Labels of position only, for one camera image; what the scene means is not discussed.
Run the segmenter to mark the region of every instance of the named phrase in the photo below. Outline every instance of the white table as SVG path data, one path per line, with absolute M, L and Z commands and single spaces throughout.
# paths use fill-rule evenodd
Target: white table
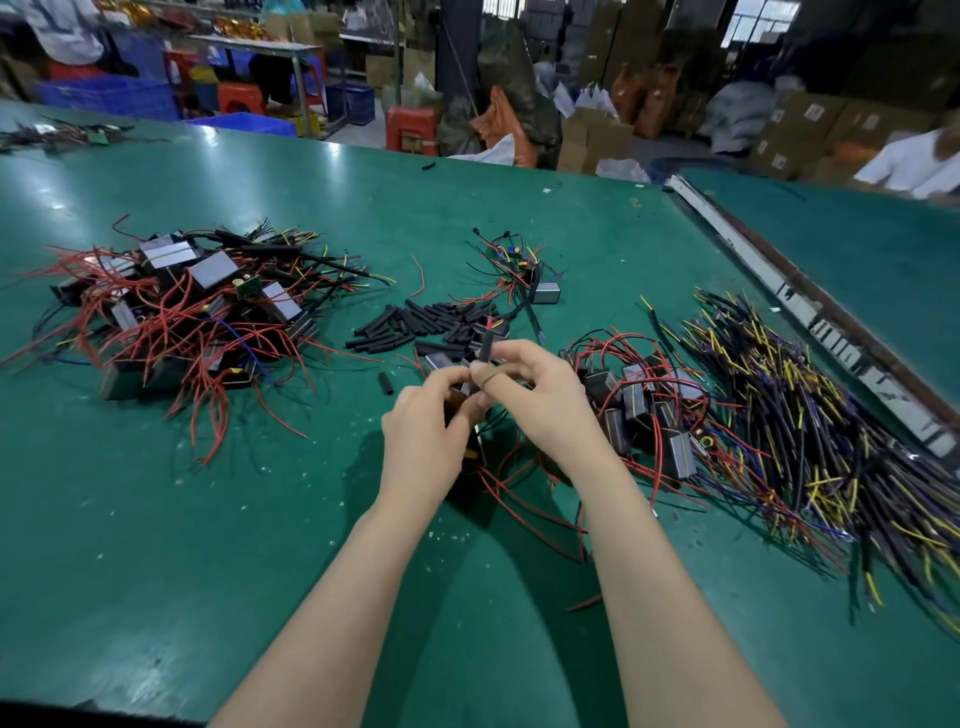
M 202 43 L 209 43 L 226 50 L 253 51 L 264 56 L 279 56 L 290 59 L 294 65 L 294 79 L 297 82 L 297 94 L 300 97 L 300 108 L 303 111 L 303 135 L 309 139 L 314 138 L 313 127 L 310 124 L 310 107 L 306 105 L 306 86 L 303 84 L 303 72 L 300 70 L 300 64 L 297 58 L 302 53 L 321 50 L 322 45 L 308 45 L 306 43 L 294 43 L 282 40 L 246 40 L 244 38 L 232 38 L 223 36 L 190 36 L 193 40 Z M 347 119 L 347 93 L 346 80 L 344 80 L 344 116 Z M 341 119 L 334 122 L 336 127 L 344 123 Z

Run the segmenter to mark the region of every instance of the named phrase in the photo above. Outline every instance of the window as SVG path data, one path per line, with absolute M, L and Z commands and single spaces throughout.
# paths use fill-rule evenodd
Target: window
M 759 42 L 764 33 L 785 33 L 797 16 L 800 3 L 793 0 L 738 0 L 722 46 L 732 41 Z
M 520 17 L 527 7 L 527 0 L 483 0 L 483 12 L 504 20 Z

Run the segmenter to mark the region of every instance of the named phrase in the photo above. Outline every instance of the box label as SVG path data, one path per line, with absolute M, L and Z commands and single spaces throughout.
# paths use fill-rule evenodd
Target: box label
M 826 111 L 826 109 L 819 104 L 810 104 L 804 113 L 804 119 L 809 119 L 810 121 L 820 121 L 820 117 L 824 115 L 824 111 Z

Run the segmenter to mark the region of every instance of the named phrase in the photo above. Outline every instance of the person's right hand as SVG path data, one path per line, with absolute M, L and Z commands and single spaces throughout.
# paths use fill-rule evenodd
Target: person's right hand
M 474 361 L 470 375 L 484 393 L 514 416 L 531 442 L 569 475 L 599 451 L 613 452 L 597 422 L 584 385 L 570 365 L 532 341 L 513 339 L 493 344 L 491 359 L 500 367 Z M 526 379 L 526 389 L 514 381 Z

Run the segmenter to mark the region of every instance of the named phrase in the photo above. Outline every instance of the green tabletop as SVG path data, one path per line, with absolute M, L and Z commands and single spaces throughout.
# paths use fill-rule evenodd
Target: green tabletop
M 44 111 L 0 106 L 8 125 Z M 109 227 L 127 213 L 141 234 L 269 216 L 363 254 L 398 285 L 338 303 L 321 322 L 334 345 L 419 287 L 410 253 L 426 276 L 421 301 L 483 291 L 465 265 L 473 226 L 521 232 L 568 269 L 560 304 L 539 309 L 551 348 L 608 325 L 649 332 L 641 294 L 668 321 L 695 312 L 696 285 L 764 300 L 651 185 L 444 159 L 422 171 L 420 157 L 190 126 L 138 132 L 170 141 L 0 158 L 3 351 L 29 340 L 52 301 L 47 281 L 10 274 L 48 264 L 44 246 L 126 245 Z M 417 381 L 385 359 L 321 358 L 318 397 L 302 377 L 266 391 L 308 440 L 249 391 L 231 394 L 227 443 L 204 469 L 187 418 L 163 421 L 163 402 L 99 401 L 84 367 L 0 372 L 0 697 L 210 718 L 372 502 L 392 403 L 376 372 Z M 569 513 L 565 487 L 553 498 L 538 478 L 521 488 Z M 765 544 L 742 514 L 671 502 L 658 501 L 660 524 L 792 725 L 949 722 L 960 650 L 889 573 L 878 579 L 887 608 L 874 612 L 845 578 Z M 441 508 L 404 578 L 365 723 L 624 724 L 603 607 L 565 611 L 597 591 L 593 567 L 466 491 Z
M 708 169 L 684 177 L 766 238 L 960 409 L 960 213 L 930 203 Z

